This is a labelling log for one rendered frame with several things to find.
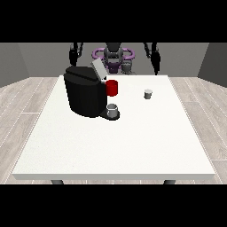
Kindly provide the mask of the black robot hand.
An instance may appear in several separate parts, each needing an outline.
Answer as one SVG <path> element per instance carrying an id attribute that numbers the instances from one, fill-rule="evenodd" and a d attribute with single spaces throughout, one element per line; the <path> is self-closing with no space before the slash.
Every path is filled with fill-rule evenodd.
<path id="1" fill-rule="evenodd" d="M 76 66 L 78 59 L 78 53 L 76 50 L 69 51 L 69 61 L 72 66 Z"/>
<path id="2" fill-rule="evenodd" d="M 160 71 L 160 54 L 158 52 L 152 53 L 151 62 L 153 65 L 154 73 L 158 74 L 158 72 Z"/>

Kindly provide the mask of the small grey cup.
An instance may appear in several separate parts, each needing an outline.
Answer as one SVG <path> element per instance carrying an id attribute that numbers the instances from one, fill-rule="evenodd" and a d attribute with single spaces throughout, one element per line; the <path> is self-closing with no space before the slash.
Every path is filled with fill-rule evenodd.
<path id="1" fill-rule="evenodd" d="M 107 115 L 111 118 L 116 117 L 118 114 L 118 106 L 116 104 L 109 104 L 106 107 Z"/>

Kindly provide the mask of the black coffee machine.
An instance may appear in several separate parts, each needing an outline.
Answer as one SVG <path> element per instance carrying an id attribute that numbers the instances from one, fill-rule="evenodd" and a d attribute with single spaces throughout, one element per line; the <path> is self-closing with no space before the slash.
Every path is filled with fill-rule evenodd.
<path id="1" fill-rule="evenodd" d="M 64 73 L 64 82 L 70 108 L 83 117 L 103 117 L 109 121 L 120 118 L 107 115 L 106 82 L 101 82 L 92 67 L 70 66 Z"/>

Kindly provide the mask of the red pod holder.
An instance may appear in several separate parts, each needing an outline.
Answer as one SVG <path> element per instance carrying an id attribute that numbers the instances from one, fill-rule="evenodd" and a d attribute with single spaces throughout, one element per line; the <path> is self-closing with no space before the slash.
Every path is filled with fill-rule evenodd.
<path id="1" fill-rule="evenodd" d="M 118 94 L 118 82 L 115 80 L 106 81 L 106 95 L 114 97 Z"/>

